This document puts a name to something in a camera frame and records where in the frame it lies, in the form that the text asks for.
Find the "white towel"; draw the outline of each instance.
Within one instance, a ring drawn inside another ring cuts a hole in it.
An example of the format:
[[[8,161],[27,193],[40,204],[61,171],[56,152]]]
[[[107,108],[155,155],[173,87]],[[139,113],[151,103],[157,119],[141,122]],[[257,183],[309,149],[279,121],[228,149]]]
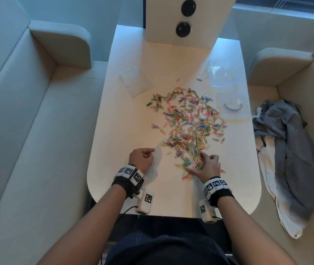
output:
[[[290,205],[285,199],[281,190],[281,185],[275,178],[275,138],[273,136],[264,137],[265,145],[261,137],[255,138],[257,146],[260,169],[264,177],[266,189],[275,199],[277,214],[280,223],[287,233],[295,239],[301,237],[307,222],[298,218],[290,212]]]

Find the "wrist strap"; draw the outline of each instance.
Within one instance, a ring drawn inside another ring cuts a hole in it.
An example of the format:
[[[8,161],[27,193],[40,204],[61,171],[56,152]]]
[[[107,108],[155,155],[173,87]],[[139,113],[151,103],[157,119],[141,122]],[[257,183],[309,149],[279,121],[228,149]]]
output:
[[[217,207],[217,202],[220,197],[232,196],[231,188],[220,177],[209,179],[203,187],[204,195],[211,206]]]
[[[112,185],[119,184],[126,191],[126,198],[132,198],[133,194],[140,193],[140,188],[144,183],[143,176],[144,174],[134,165],[127,165],[115,175]]]

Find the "tabletop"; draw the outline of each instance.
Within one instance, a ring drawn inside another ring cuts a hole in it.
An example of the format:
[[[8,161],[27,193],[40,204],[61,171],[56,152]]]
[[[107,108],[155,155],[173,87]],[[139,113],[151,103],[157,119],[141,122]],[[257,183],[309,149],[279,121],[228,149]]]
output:
[[[155,192],[150,215],[201,217],[198,209],[199,201],[204,199],[201,182],[197,178],[182,180],[184,170],[175,164],[183,161],[174,158],[174,149],[161,146],[171,128],[168,125],[163,128],[167,135],[151,128],[151,124],[162,127],[166,123],[163,114],[166,107],[155,112],[146,104],[153,94],[165,95],[181,87],[212,98],[214,101],[207,104],[217,108],[214,88],[205,77],[209,60],[225,60],[230,66],[240,67],[237,85],[238,91],[247,97],[243,103],[248,117],[227,120],[224,143],[213,141],[210,136],[210,146],[204,151],[220,156],[221,169],[225,171],[221,176],[234,197],[249,214],[255,210],[260,200],[261,181],[239,41],[219,38],[212,50],[157,44],[144,40],[144,29],[120,25],[111,47],[87,171],[88,189],[95,201],[109,189],[115,174],[128,163],[133,149],[151,147],[156,148],[155,164],[144,176],[142,186]],[[132,67],[140,67],[153,85],[134,98],[119,76]],[[136,198],[128,198],[122,212],[135,204]]]

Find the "gray cloth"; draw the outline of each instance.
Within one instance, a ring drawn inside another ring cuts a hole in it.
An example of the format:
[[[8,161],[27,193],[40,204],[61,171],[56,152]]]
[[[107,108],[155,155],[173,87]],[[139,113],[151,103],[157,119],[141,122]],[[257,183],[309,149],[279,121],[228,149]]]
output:
[[[265,102],[253,119],[255,137],[275,137],[275,179],[290,211],[308,220],[314,211],[314,142],[299,107],[287,100]]]

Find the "black cable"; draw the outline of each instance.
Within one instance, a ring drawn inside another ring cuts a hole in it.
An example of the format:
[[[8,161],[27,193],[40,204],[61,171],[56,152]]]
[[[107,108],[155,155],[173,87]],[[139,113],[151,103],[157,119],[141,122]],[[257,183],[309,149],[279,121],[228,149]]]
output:
[[[132,206],[132,207],[130,207],[128,210],[126,210],[120,217],[118,217],[118,219],[116,220],[116,222],[115,222],[115,224],[119,221],[119,219],[120,218],[122,218],[123,216],[124,216],[124,214],[126,213],[126,212],[128,212],[130,209],[132,209],[132,208],[138,208],[138,206]]]

